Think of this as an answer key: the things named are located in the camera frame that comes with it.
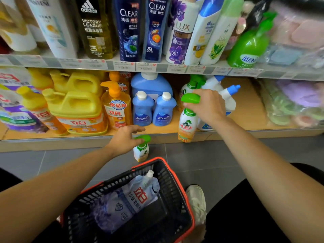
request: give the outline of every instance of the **hand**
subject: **hand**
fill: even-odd
[[[128,125],[121,127],[117,130],[117,133],[111,139],[110,143],[105,147],[112,151],[112,159],[128,153],[134,147],[144,143],[144,139],[132,139],[132,133],[144,131],[144,127],[138,125]]]
[[[184,106],[194,111],[201,120],[213,126],[215,121],[226,119],[225,101],[217,91],[195,89],[193,93],[200,95],[200,102],[184,103]]]

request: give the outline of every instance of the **white spout cap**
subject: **white spout cap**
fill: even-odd
[[[144,91],[138,91],[137,92],[137,98],[139,100],[146,100],[147,94]]]
[[[169,101],[171,100],[171,94],[169,92],[163,92],[162,94],[162,99],[165,100],[165,101]]]
[[[153,177],[153,174],[154,174],[154,171],[152,171],[152,170],[149,170],[147,173],[146,173],[146,175],[148,176],[148,177]]]
[[[154,80],[157,78],[158,73],[141,73],[141,75],[146,80]]]

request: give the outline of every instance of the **shelf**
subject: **shelf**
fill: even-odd
[[[237,124],[247,131],[250,131],[257,138],[288,137],[288,136],[309,136],[324,132],[324,126],[314,129],[300,130],[295,125],[278,126],[267,119],[261,99],[255,92],[252,84],[246,78],[226,78],[222,81],[224,87],[233,84],[240,84],[241,89],[233,96],[236,100],[236,110],[229,115]],[[173,118],[169,125],[157,127],[153,124],[146,127],[145,134],[152,137],[154,143],[176,143],[180,112],[173,111]],[[109,130],[105,135],[83,137],[70,134],[66,137],[58,137],[51,131],[43,134],[20,133],[7,130],[5,125],[0,123],[0,152],[21,151],[21,150],[54,150],[72,149],[85,147],[101,147],[106,145],[115,130]],[[197,131],[194,141],[220,140],[215,131]]]
[[[84,52],[79,52],[79,59],[58,59],[50,50],[42,51],[41,55],[0,55],[1,66],[47,67],[64,69],[111,70],[127,72],[157,72],[180,74],[213,74],[228,76],[297,79],[324,81],[324,69],[298,68],[295,66],[281,67],[267,64],[255,65],[255,68],[231,68],[226,61],[218,61],[214,65],[174,65],[162,58],[161,63],[124,62],[119,54],[111,60],[91,60]]]

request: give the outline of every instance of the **blue bottle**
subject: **blue bottle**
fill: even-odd
[[[166,126],[171,122],[176,100],[169,92],[164,92],[156,100],[156,108],[153,114],[153,124],[156,126]]]
[[[138,91],[144,91],[154,101],[163,94],[169,92],[173,95],[172,87],[169,82],[158,73],[137,73],[131,81],[132,97]]]
[[[133,123],[139,126],[147,126],[152,123],[152,107],[154,100],[144,91],[138,91],[133,98]]]
[[[141,0],[113,0],[121,61],[139,61]]]
[[[146,0],[145,36],[143,60],[161,62],[164,27],[169,14],[171,0]]]

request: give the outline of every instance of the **green hand soap bottle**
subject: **green hand soap bottle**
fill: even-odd
[[[231,67],[251,68],[258,58],[266,51],[269,45],[269,37],[266,34],[273,26],[275,12],[265,12],[259,27],[245,32],[234,45],[232,52],[227,58]]]

